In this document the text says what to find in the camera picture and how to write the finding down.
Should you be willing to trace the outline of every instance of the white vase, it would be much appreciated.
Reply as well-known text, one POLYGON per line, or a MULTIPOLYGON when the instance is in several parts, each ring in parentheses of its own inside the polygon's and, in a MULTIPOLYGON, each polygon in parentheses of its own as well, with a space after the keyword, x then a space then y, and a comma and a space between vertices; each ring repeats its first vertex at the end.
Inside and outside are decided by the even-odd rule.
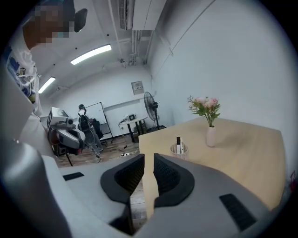
POLYGON ((209 147, 214 147, 215 145, 215 127, 208 127, 206 144, 209 147))

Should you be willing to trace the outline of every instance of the wall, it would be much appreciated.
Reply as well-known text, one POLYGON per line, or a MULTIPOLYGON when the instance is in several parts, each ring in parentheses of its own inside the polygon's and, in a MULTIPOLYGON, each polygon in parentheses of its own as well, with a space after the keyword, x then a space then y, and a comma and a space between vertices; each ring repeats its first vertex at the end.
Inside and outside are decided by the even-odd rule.
POLYGON ((289 179, 298 168, 298 72, 282 29, 263 8, 244 1, 172 3, 159 25, 168 45, 155 34, 149 54, 160 123, 197 117, 188 111, 190 94, 217 97, 221 118, 282 132, 289 179))
POLYGON ((41 108, 42 108, 42 115, 41 117, 48 117, 51 108, 54 106, 52 100, 46 98, 42 94, 39 94, 40 102, 41 102, 41 108))
MULTIPOLYGON (((147 115, 143 93, 134 95, 132 91, 131 83, 136 81, 143 82, 144 91, 152 91, 151 76, 142 66, 118 68, 83 79, 59 95, 54 105, 76 118, 79 104, 102 102, 113 135, 125 134, 129 132, 127 127, 121 132, 118 122, 126 114, 147 115)), ((150 127, 153 121, 146 119, 146 124, 150 127)))

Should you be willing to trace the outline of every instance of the person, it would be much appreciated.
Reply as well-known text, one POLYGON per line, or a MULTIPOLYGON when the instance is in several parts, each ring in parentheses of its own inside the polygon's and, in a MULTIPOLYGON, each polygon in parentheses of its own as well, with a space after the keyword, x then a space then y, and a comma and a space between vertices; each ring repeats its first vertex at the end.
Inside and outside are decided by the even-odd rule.
POLYGON ((102 144, 96 134, 96 131, 94 129, 94 127, 91 125, 91 122, 92 122, 92 119, 90 119, 89 117, 89 114, 85 108, 85 106, 83 104, 80 104, 79 105, 79 112, 78 112, 78 122, 80 123, 80 118, 82 115, 85 115, 89 122, 90 122, 90 131, 92 132, 93 136, 94 136, 94 139, 95 139, 95 143, 92 145, 92 149, 94 150, 95 154, 97 156, 99 156, 100 152, 103 151, 103 147, 102 147, 102 144))
POLYGON ((47 132, 39 118, 42 115, 38 95, 41 76, 32 60, 31 50, 39 44, 51 42, 53 37, 61 36, 59 33, 68 33, 73 23, 74 31, 80 31, 85 26, 86 16, 86 9, 75 13, 73 0, 44 0, 21 23, 1 56, 11 79, 33 106, 18 139, 33 146, 41 155, 54 157, 47 132))

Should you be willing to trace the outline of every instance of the pen holder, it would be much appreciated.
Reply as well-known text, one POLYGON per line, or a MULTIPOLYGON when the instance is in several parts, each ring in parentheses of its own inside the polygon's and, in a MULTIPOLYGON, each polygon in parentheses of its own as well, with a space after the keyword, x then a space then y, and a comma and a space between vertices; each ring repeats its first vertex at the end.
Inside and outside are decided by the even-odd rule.
POLYGON ((170 147, 171 156, 179 158, 179 159, 188 160, 188 152, 189 152, 188 147, 185 144, 183 145, 183 147, 184 147, 184 153, 183 154, 177 154, 177 144, 173 144, 170 147))

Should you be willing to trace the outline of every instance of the equipment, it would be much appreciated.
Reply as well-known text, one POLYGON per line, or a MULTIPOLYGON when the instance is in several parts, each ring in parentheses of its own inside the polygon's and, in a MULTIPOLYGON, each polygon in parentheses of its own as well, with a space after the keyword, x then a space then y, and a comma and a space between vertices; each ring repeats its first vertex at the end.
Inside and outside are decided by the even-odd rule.
POLYGON ((157 116, 158 103, 154 101, 154 98, 149 92, 146 92, 144 94, 144 103, 150 119, 153 121, 156 120, 157 129, 159 130, 158 116, 157 116))
POLYGON ((60 108, 52 107, 47 118, 47 138, 56 156, 67 156, 68 153, 78 155, 82 153, 85 134, 75 128, 74 120, 60 108))
POLYGON ((131 114, 131 115, 129 115, 129 120, 130 120, 130 121, 132 121, 132 120, 134 120, 134 119, 136 119, 136 115, 135 115, 135 114, 131 114))

